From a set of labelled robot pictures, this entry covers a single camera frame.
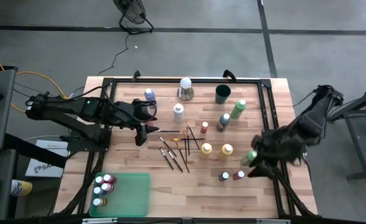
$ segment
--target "yellow paint bottle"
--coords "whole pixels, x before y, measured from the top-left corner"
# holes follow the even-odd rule
[[[209,159],[210,153],[212,152],[212,145],[204,143],[201,147],[201,153],[199,154],[200,159]]]
[[[222,161],[226,161],[228,159],[228,157],[232,154],[233,150],[234,149],[232,148],[232,146],[230,144],[223,145],[220,150],[219,159]]]

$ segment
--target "gray floor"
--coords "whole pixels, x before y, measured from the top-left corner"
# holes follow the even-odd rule
[[[143,0],[147,17],[163,28],[260,29],[255,0]],[[270,29],[366,30],[366,0],[263,0]],[[109,0],[0,0],[0,24],[117,26],[120,13]],[[66,94],[84,85],[86,77],[107,68],[124,48],[122,32],[0,31],[0,61],[19,71],[52,77]],[[297,102],[318,84],[330,84],[345,100],[366,91],[366,35],[271,35],[278,77],[287,78]],[[221,76],[229,69],[238,77],[270,77],[262,34],[155,32],[130,36],[129,50],[118,56],[105,75]],[[17,77],[39,90],[56,89],[32,75]],[[34,94],[19,88],[24,93]],[[23,107],[24,96],[13,102]],[[296,113],[309,100],[295,108]],[[66,134],[66,128],[32,121],[12,110],[8,131],[21,138]],[[319,214],[366,221],[366,180],[348,182],[360,171],[343,121],[328,126],[327,138],[309,149],[308,162]],[[46,214],[52,199],[38,196],[27,214]]]

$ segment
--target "black cup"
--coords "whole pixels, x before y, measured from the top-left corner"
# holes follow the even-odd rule
[[[216,87],[216,103],[223,104],[231,94],[231,89],[227,85],[218,85]]]

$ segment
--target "wooden table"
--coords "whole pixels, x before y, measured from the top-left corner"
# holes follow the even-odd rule
[[[104,77],[88,77],[85,91],[101,86]],[[280,126],[289,124],[295,113],[292,107],[288,82],[284,78],[274,78],[272,90],[277,108]],[[174,122],[173,106],[182,103],[185,107],[185,119],[190,123],[196,138],[202,145],[208,142],[213,146],[208,161],[199,159],[199,151],[192,141],[191,155],[186,171],[178,151],[177,161],[184,170],[171,170],[158,148],[164,146],[158,137],[169,140],[168,144],[175,149],[174,137],[182,134],[152,133],[148,141],[141,147],[134,144],[135,131],[112,130],[109,151],[104,160],[103,172],[148,172],[152,178],[150,191],[150,210],[148,217],[201,217],[201,218],[274,218],[277,217],[272,181],[266,177],[243,178],[220,182],[218,176],[227,171],[232,175],[240,170],[240,159],[250,149],[250,142],[255,134],[263,129],[258,91],[256,85],[228,84],[232,93],[224,105],[216,105],[214,91],[216,84],[193,83],[194,98],[181,101],[176,97],[178,83],[118,83],[116,100],[131,102],[134,98],[144,98],[144,90],[152,88],[158,104],[158,121],[154,126],[163,130],[183,130],[185,124]],[[101,90],[87,96],[99,96]],[[216,131],[216,124],[224,112],[230,113],[237,100],[245,99],[247,108],[238,120],[232,120],[225,133]],[[203,121],[209,123],[208,132],[200,134]],[[225,143],[234,148],[228,161],[217,160],[221,146]],[[65,166],[60,190],[58,192],[55,212],[65,208],[82,185],[85,172],[87,152],[76,153]],[[314,213],[317,213],[313,190],[307,167],[288,165],[288,173],[292,188],[300,199]],[[286,193],[281,188],[283,205],[288,212]],[[85,211],[89,208],[92,188],[88,190]]]

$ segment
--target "green tray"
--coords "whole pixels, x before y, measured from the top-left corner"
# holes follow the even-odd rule
[[[112,174],[117,182],[114,190],[106,195],[96,195],[92,191],[89,214],[91,217],[145,217],[149,210],[150,174],[146,173],[109,173],[100,172],[96,175]],[[93,205],[95,198],[107,199],[103,207]]]

